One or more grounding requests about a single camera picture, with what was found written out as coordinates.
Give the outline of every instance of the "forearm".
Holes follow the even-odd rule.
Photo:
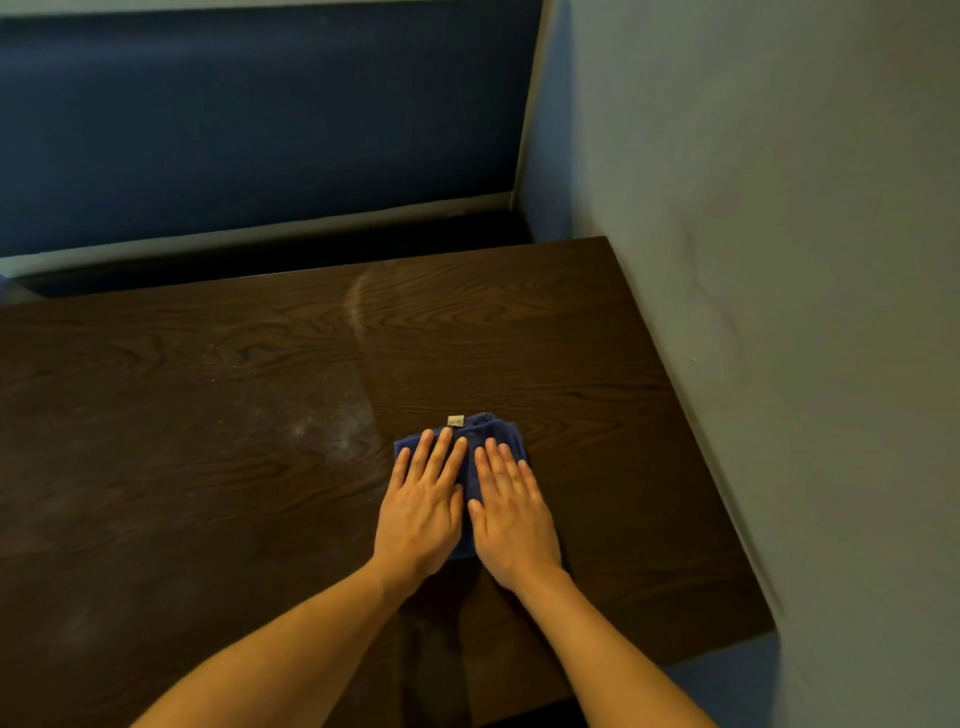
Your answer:
[[[591,728],[713,726],[564,571],[526,580],[517,595],[563,663]]]
[[[407,596],[374,562],[211,657],[135,728],[318,726]]]

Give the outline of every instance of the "gray wall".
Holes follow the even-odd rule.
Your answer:
[[[620,257],[777,618],[771,722],[955,724],[960,6],[569,10],[521,201]],[[776,662],[734,657],[692,684]]]

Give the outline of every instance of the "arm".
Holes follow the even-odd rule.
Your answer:
[[[527,464],[493,440],[474,454],[484,499],[468,503],[477,554],[550,641],[590,726],[715,728],[563,570],[553,519]]]
[[[463,489],[454,478],[467,441],[457,442],[441,473],[452,430],[428,460],[433,439],[427,430],[412,462],[409,449],[396,460],[364,567],[211,657],[134,728],[323,723],[384,622],[460,539]]]

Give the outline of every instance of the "towel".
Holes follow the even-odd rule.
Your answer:
[[[442,427],[434,430],[434,434],[439,435]],[[490,412],[481,412],[478,415],[472,415],[464,420],[464,426],[453,428],[453,440],[467,438],[467,457],[464,458],[464,464],[460,466],[460,472],[457,474],[457,482],[464,486],[464,531],[460,536],[460,542],[450,554],[451,559],[464,559],[469,556],[476,556],[476,548],[473,546],[473,524],[470,522],[470,516],[467,512],[467,503],[471,498],[476,498],[481,503],[483,496],[480,493],[480,480],[477,478],[477,467],[473,460],[473,453],[477,448],[487,442],[488,437],[493,437],[496,442],[506,443],[510,446],[510,452],[514,454],[515,460],[526,460],[527,451],[523,448],[523,438],[520,437],[520,431],[513,423],[505,423],[503,420],[497,420]],[[411,452],[417,449],[420,442],[420,433],[410,435],[394,443],[394,459],[400,455],[400,451],[409,448]]]

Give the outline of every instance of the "hand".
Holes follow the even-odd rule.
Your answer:
[[[493,438],[474,453],[483,503],[468,504],[477,555],[497,583],[512,592],[561,569],[560,542],[533,471],[519,466],[507,445]]]
[[[433,430],[420,436],[413,462],[410,449],[404,448],[380,506],[372,561],[410,595],[440,569],[460,540],[464,489],[455,480],[467,454],[467,438],[457,441],[441,473],[452,439],[453,430],[445,427],[429,460]]]

